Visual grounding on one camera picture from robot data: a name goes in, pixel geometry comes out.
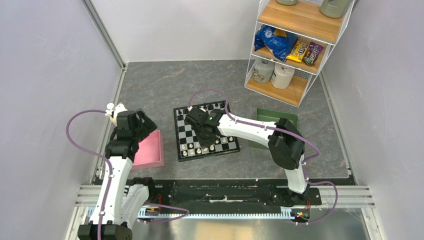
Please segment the black white chessboard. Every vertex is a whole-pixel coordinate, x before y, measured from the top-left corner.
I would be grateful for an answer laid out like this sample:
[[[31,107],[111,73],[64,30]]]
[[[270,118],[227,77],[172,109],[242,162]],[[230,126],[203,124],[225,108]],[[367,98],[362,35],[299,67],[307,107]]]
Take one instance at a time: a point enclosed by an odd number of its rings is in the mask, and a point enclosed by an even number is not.
[[[177,157],[179,162],[240,151],[238,139],[221,134],[213,123],[226,114],[225,100],[173,109]]]

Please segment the pink plastic tray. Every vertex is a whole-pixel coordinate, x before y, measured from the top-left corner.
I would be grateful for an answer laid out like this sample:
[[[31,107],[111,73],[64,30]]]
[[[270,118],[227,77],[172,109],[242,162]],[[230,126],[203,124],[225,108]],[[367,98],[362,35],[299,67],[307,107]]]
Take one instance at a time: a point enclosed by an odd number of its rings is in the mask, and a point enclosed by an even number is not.
[[[153,131],[139,143],[132,171],[163,167],[165,165],[164,140],[160,130]]]

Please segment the green plastic tray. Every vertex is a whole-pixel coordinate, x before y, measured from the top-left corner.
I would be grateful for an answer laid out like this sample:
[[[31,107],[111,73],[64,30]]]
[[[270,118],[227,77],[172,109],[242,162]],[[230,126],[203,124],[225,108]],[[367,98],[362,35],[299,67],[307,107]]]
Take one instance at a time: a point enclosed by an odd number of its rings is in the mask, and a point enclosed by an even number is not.
[[[280,118],[288,119],[294,127],[298,128],[298,116],[296,114],[269,110],[264,108],[256,109],[255,119],[261,122],[278,122]]]

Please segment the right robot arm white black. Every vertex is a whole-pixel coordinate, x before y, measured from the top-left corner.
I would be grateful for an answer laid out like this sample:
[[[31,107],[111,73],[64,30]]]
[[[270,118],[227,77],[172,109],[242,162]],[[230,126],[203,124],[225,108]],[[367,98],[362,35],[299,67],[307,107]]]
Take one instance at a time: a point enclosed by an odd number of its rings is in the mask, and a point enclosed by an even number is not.
[[[281,167],[287,177],[289,200],[300,205],[309,198],[310,184],[302,162],[305,145],[313,144],[305,139],[286,118],[275,121],[258,121],[238,117],[227,110],[189,106],[184,122],[194,130],[200,145],[209,147],[219,136],[236,137],[258,143],[269,149],[273,162]]]

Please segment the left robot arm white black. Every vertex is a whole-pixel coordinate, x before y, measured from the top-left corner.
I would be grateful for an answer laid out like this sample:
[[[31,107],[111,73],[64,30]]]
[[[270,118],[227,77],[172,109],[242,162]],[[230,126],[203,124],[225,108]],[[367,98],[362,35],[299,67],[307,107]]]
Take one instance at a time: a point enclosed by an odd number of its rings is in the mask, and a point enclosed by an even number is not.
[[[108,112],[115,128],[105,147],[105,176],[94,212],[79,226],[80,240],[131,240],[132,228],[143,204],[157,198],[150,177],[134,178],[128,184],[139,144],[157,129],[142,109]]]

